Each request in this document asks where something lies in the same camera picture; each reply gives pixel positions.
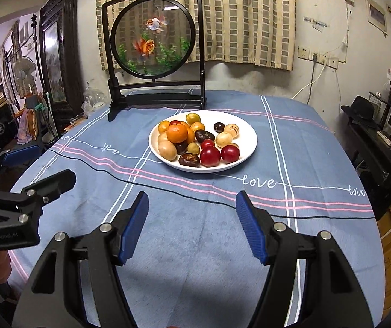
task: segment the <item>red object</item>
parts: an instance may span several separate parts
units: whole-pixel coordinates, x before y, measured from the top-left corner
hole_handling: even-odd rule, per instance
[[[220,159],[221,154],[216,147],[205,147],[200,153],[200,161],[205,167],[218,166],[218,164],[220,164]]]
[[[201,149],[205,149],[206,147],[215,147],[215,142],[210,139],[203,141],[203,143],[201,143]]]
[[[234,145],[226,145],[221,149],[221,158],[227,163],[233,163],[240,158],[240,150]]]

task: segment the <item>remote control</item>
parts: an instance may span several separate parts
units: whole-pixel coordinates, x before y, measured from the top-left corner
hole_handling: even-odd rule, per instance
[[[389,147],[391,147],[391,141],[389,140],[389,138],[388,138],[384,133],[382,133],[381,131],[378,131],[378,136],[381,137],[381,139],[382,139]]]

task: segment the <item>orange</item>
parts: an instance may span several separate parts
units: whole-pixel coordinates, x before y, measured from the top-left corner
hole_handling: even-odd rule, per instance
[[[205,130],[205,125],[201,122],[195,122],[192,124],[191,129],[195,132],[199,129]]]
[[[188,128],[188,129],[191,128],[191,126],[190,126],[188,123],[186,123],[185,121],[180,121],[180,123],[181,123],[182,125],[185,125],[186,128]]]
[[[166,130],[168,129],[169,126],[170,126],[170,121],[162,121],[157,126],[157,129],[159,129],[159,133],[163,133],[163,132],[166,132]]]
[[[188,129],[188,137],[186,138],[188,144],[193,143],[195,141],[195,133],[192,129]]]
[[[171,143],[182,143],[188,137],[188,129],[181,123],[170,125],[166,130],[166,137]]]

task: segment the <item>checkered curtain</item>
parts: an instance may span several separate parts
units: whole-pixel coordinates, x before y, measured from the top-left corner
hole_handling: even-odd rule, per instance
[[[101,5],[96,0],[96,17],[101,65],[108,69],[101,24]],[[109,26],[133,0],[108,8]],[[177,0],[197,26],[197,0]],[[205,60],[249,63],[292,70],[295,49],[295,0],[203,0],[205,17]],[[199,60],[198,39],[189,62]]]

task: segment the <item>blue tablecloth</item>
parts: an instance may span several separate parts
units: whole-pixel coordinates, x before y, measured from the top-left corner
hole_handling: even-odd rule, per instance
[[[132,108],[113,122],[107,121],[107,109],[96,111],[57,142],[52,148],[57,154],[47,151],[13,188],[19,192],[66,168],[77,175],[74,189],[44,208],[40,245],[12,252],[9,282],[24,286],[56,232],[89,233],[145,191],[150,210],[144,229],[133,258],[117,269],[138,326],[247,327],[268,267],[252,256],[236,212],[225,206],[233,206],[244,189],[257,207],[289,217],[275,219],[295,231],[332,232],[377,324],[385,279],[376,221],[354,168],[317,112],[289,99],[233,91],[207,91],[207,98],[207,109],[237,115],[254,127],[258,145],[247,161],[220,174],[190,174],[157,159],[148,146],[149,132],[185,112],[185,105]],[[289,324],[299,314],[304,271],[300,260]],[[99,324],[87,279],[82,285],[89,319]]]

